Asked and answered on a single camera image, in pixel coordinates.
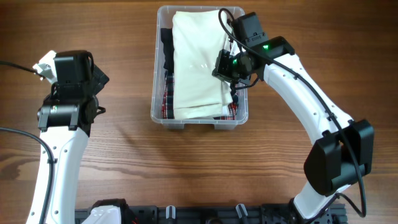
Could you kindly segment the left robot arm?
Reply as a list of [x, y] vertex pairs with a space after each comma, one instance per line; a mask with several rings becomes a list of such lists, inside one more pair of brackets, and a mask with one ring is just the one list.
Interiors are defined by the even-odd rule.
[[83, 130], [70, 131], [65, 126], [41, 132], [41, 140], [50, 148], [53, 164], [47, 162], [49, 152], [42, 147], [34, 198], [26, 223], [39, 223], [45, 212], [45, 223], [74, 223], [78, 174], [88, 136]]

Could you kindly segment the cream cloth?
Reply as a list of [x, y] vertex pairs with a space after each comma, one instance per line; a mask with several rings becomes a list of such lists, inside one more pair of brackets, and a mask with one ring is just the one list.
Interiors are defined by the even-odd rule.
[[228, 47], [218, 10], [177, 11], [173, 16], [175, 119], [213, 118], [227, 114], [229, 85], [212, 75], [220, 50]]

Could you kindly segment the black garment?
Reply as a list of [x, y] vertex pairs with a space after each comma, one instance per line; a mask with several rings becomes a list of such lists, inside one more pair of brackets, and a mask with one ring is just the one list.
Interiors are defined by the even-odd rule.
[[163, 52], [165, 55], [164, 68], [170, 72], [174, 71], [174, 42], [172, 29], [161, 28], [160, 38], [163, 43]]

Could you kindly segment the white printed shirt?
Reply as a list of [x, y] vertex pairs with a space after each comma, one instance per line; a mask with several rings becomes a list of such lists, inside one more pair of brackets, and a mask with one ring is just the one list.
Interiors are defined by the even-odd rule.
[[[239, 53], [237, 43], [231, 40], [228, 35], [226, 35], [223, 49], [229, 51], [231, 55]], [[239, 96], [235, 90], [231, 89], [231, 84], [229, 82], [222, 81], [221, 89], [223, 97], [222, 117], [223, 119], [235, 119], [239, 105]]]

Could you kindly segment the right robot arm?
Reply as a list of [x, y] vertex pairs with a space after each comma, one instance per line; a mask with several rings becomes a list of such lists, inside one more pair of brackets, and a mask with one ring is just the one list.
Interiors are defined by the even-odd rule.
[[371, 172], [374, 145], [374, 128], [369, 121], [355, 121], [337, 107], [311, 79], [283, 37], [237, 54], [220, 50], [214, 77], [234, 85], [253, 73], [284, 99], [312, 143], [303, 165], [307, 182], [290, 203], [290, 221], [314, 221], [353, 184], [359, 185], [361, 195], [361, 207], [356, 211], [365, 217], [363, 177]]

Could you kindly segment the red navy plaid shirt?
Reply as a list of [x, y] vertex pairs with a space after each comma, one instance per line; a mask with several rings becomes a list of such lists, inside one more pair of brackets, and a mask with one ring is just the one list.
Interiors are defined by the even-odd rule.
[[[238, 113], [239, 97], [238, 94], [232, 95], [232, 103], [226, 108], [223, 108], [223, 113], [219, 117], [213, 117], [215, 120], [234, 120]], [[162, 118], [163, 119], [174, 119], [174, 74], [165, 71], [165, 91], [162, 100]]]

